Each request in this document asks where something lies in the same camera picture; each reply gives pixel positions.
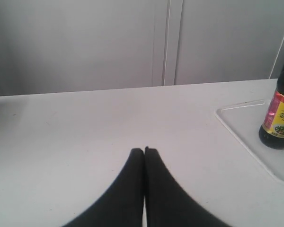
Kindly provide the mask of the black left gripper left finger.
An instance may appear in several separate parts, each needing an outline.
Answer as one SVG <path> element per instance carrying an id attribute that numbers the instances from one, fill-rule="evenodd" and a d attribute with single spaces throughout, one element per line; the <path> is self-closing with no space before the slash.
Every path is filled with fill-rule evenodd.
<path id="1" fill-rule="evenodd" d="M 109 188 L 67 227 L 141 227 L 144 207 L 144 152 L 133 148 Z"/>

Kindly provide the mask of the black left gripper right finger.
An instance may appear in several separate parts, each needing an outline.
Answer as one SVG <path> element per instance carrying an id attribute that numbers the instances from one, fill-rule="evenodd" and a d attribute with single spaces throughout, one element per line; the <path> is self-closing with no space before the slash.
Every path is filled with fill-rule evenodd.
<path id="1" fill-rule="evenodd" d="M 171 175 L 159 152 L 145 148 L 144 193 L 149 227 L 223 227 L 225 223 L 193 200 Z"/>

